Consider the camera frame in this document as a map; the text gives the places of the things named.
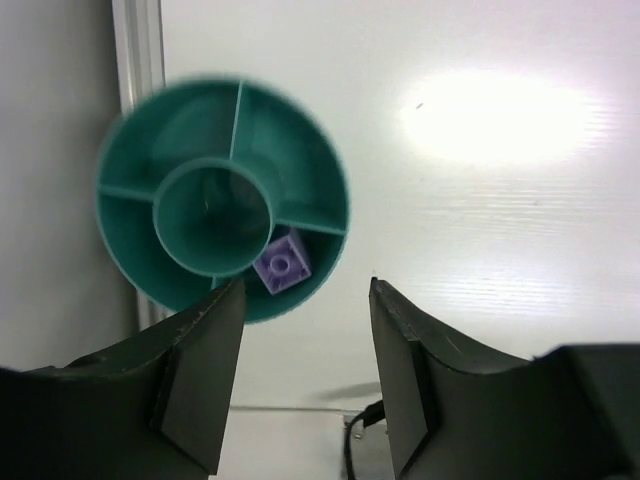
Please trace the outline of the purple lego brick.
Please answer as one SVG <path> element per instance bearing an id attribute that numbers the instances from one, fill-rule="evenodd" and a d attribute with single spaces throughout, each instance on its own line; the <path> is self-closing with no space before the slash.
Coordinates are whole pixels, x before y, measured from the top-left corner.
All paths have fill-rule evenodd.
<path id="1" fill-rule="evenodd" d="M 253 262 L 253 268 L 271 295 L 276 295 L 309 279 L 311 261 L 297 229 L 277 231 L 263 252 Z"/>

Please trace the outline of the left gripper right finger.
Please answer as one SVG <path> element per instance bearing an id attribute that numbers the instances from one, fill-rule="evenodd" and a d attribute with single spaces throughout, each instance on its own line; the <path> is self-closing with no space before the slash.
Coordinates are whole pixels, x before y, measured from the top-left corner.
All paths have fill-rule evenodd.
<path id="1" fill-rule="evenodd" d="M 399 479 L 635 479 L 639 347 L 564 345 L 531 360 L 369 289 L 373 342 Z"/>

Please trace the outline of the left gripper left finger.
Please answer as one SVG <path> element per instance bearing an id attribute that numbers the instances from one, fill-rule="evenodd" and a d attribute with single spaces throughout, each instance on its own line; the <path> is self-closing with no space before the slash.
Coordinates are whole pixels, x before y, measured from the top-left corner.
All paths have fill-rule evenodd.
<path id="1" fill-rule="evenodd" d="M 67 366 L 3 369 L 2 477 L 215 475 L 245 320 L 234 280 Z"/>

